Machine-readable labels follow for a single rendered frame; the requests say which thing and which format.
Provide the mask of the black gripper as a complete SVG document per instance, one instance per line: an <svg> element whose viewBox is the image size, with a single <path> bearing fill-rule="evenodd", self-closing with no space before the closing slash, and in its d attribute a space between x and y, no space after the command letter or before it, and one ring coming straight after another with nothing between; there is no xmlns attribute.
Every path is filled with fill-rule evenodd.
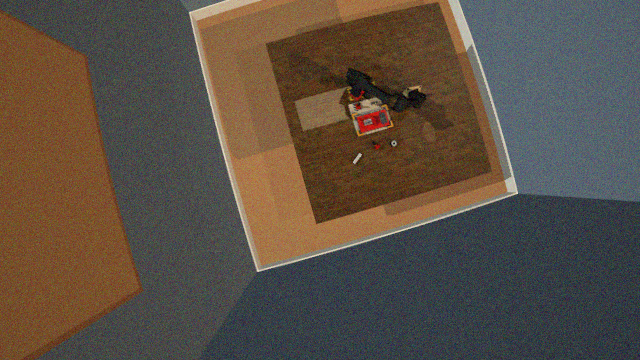
<svg viewBox="0 0 640 360"><path fill-rule="evenodd" d="M351 80L351 79L347 78L345 82L346 82L350 87L353 87L353 84L352 84L353 80ZM368 92L368 91L366 91L366 90L363 90L363 91L364 91L364 93L363 93L363 95L362 95L361 97L364 97L365 99L369 100L369 99L372 97L372 94L371 94L371 93L369 93L369 92Z"/></svg>

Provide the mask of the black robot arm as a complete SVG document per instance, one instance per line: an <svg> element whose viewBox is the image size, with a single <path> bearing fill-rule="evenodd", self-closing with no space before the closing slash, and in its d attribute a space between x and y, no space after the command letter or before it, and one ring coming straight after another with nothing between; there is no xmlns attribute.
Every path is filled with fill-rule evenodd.
<svg viewBox="0 0 640 360"><path fill-rule="evenodd" d="M378 88L378 86L376 86L375 84L372 84L371 81L373 78L370 77L368 74L354 70L350 67L348 68L348 71L345 77L353 80L352 82L353 87L351 88L349 93L350 95L353 95L355 97L360 97L361 91L366 90L369 93L371 93L373 96L381 100L382 103L385 105L388 105L391 98L398 97L393 108L388 105L390 110L396 113L402 113L405 111L406 108L412 107L412 106L414 108L420 108L424 103L424 101L426 100L425 97L427 95L425 93L419 92L418 89L414 89L413 91L410 91L408 93L409 95L408 99L403 95L400 95L397 93L394 93L394 94L386 93L380 88Z"/></svg>

